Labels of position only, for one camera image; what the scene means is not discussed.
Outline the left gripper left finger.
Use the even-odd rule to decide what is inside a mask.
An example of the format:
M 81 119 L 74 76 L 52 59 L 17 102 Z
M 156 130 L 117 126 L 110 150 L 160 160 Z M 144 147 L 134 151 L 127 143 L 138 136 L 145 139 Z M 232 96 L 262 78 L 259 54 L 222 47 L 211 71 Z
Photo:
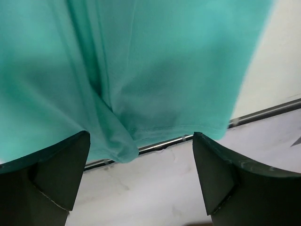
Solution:
M 0 166 L 2 226 L 64 226 L 73 210 L 90 149 L 79 132 Z

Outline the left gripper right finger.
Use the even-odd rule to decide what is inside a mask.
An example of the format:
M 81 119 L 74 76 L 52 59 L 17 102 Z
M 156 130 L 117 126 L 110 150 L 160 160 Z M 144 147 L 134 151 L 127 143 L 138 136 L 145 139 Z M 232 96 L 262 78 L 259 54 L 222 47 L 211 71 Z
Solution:
M 250 159 L 199 132 L 194 133 L 192 146 L 213 225 L 300 225 L 300 173 Z

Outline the teal t shirt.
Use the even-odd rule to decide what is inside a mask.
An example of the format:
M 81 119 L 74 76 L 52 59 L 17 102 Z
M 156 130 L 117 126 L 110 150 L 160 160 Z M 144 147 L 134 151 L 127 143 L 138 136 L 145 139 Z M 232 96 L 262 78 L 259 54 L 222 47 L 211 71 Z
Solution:
M 3 0 L 0 160 L 82 130 L 88 159 L 225 134 L 271 0 Z

